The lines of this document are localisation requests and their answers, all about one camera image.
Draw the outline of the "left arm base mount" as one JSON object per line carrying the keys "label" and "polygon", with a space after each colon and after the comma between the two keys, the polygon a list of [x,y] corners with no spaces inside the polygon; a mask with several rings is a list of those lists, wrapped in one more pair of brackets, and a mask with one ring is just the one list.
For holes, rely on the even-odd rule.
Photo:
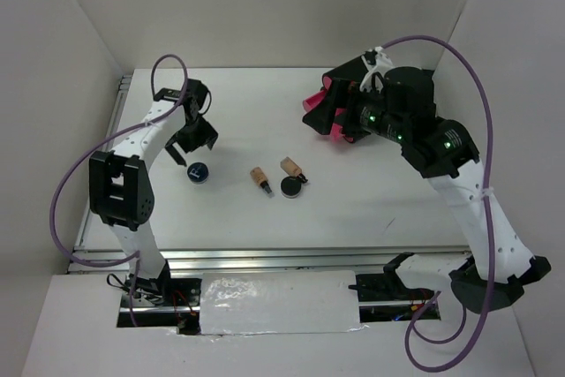
{"label": "left arm base mount", "polygon": [[201,283],[199,278],[174,279],[170,294],[136,289],[130,301],[130,281],[124,283],[113,273],[106,276],[106,284],[122,292],[118,328],[175,328],[179,334],[189,336],[200,333]]}

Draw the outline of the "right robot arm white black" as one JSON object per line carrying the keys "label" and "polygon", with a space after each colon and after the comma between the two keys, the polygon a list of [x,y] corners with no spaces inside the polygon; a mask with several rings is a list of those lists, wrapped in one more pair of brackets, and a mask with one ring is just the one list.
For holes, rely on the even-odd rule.
{"label": "right robot arm white black", "polygon": [[370,134],[401,147],[407,163],[444,199],[470,248],[437,259],[402,253],[384,267],[392,298],[415,289],[450,290],[467,310],[480,313],[513,305],[526,285],[551,270],[512,228],[493,193],[483,186],[486,166],[466,128],[439,117],[432,77],[415,67],[376,72],[361,82],[328,72],[323,88],[303,102],[304,124],[329,136],[336,129],[350,142]]}

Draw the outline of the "navy round powder jar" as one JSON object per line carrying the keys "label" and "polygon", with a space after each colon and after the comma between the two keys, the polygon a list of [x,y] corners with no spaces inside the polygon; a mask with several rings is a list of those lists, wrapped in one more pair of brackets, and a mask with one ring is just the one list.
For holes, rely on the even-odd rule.
{"label": "navy round powder jar", "polygon": [[209,178],[209,168],[204,162],[194,162],[187,167],[186,175],[191,183],[201,185]]}

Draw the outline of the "pink drawer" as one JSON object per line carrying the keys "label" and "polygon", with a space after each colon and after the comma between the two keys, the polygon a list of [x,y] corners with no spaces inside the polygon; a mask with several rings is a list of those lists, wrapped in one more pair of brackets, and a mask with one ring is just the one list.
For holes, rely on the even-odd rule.
{"label": "pink drawer", "polygon": [[327,89],[322,88],[316,94],[313,94],[302,101],[303,109],[306,113],[310,112],[314,108],[316,108],[326,97],[328,94]]}
{"label": "pink drawer", "polygon": [[345,117],[345,113],[346,113],[346,109],[344,108],[338,108],[335,111],[334,121],[332,123],[332,127],[329,134],[329,137],[332,141],[337,142],[339,140],[345,140],[348,143],[353,142],[352,137],[348,137],[343,134],[343,119]]}

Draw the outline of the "black round compact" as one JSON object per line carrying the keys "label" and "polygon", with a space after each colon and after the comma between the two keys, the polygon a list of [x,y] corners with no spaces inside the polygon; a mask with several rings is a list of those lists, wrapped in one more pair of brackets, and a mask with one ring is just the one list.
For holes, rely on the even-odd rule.
{"label": "black round compact", "polygon": [[302,191],[302,182],[297,177],[285,177],[280,183],[282,195],[289,199],[296,198]]}

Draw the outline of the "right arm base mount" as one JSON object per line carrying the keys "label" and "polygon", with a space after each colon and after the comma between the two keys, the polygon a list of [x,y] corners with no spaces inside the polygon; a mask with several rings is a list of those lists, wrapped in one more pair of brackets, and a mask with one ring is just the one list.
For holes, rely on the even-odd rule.
{"label": "right arm base mount", "polygon": [[429,289],[394,288],[382,273],[355,277],[349,289],[357,293],[361,323],[410,321],[434,294]]}

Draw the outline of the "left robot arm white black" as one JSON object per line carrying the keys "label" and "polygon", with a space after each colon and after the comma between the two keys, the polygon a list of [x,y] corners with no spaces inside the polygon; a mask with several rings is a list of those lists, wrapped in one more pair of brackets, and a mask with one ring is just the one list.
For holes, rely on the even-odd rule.
{"label": "left robot arm white black", "polygon": [[153,305],[167,303],[174,285],[149,222],[155,205],[149,171],[161,151],[184,167],[182,154],[213,147],[218,133],[200,113],[209,94],[202,81],[189,79],[185,98],[174,109],[180,92],[162,88],[145,119],[151,121],[168,111],[171,115],[142,125],[110,151],[96,151],[89,158],[90,209],[109,226],[125,255],[139,255],[130,261],[130,272],[138,274],[135,287]]}

